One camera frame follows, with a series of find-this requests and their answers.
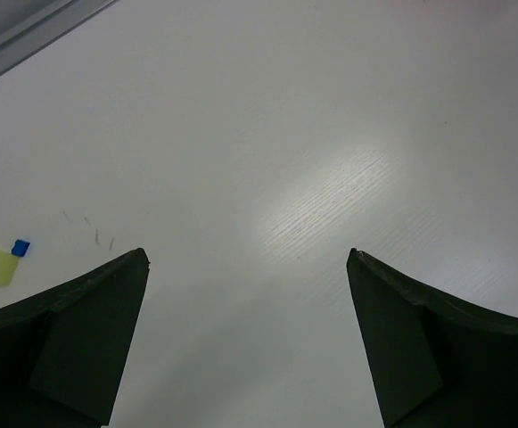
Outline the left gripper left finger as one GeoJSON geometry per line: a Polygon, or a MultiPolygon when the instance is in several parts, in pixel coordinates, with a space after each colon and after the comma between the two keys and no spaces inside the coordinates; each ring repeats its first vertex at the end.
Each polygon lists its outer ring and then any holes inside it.
{"type": "Polygon", "coordinates": [[[142,248],[0,308],[0,427],[106,427],[144,300],[142,248]]]}

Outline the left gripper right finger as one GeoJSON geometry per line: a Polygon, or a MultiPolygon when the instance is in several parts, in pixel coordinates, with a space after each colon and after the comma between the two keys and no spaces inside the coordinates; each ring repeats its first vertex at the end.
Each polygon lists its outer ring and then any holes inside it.
{"type": "Polygon", "coordinates": [[[386,427],[518,427],[518,317],[351,250],[349,288],[386,427]]]}

